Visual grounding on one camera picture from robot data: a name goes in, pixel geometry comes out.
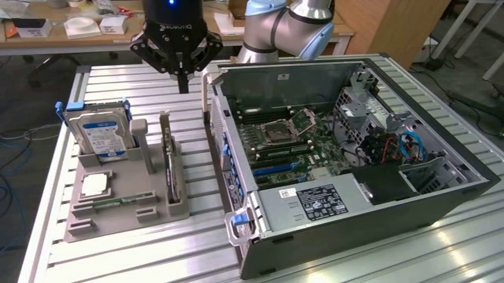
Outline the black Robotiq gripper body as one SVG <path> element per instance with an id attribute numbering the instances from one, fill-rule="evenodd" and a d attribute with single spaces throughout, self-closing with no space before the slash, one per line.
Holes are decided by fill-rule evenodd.
<path id="1" fill-rule="evenodd" d="M 143 1 L 144 35 L 166 58 L 166 71 L 187 80 L 195 71 L 195 51 L 208 29 L 202 1 Z"/>

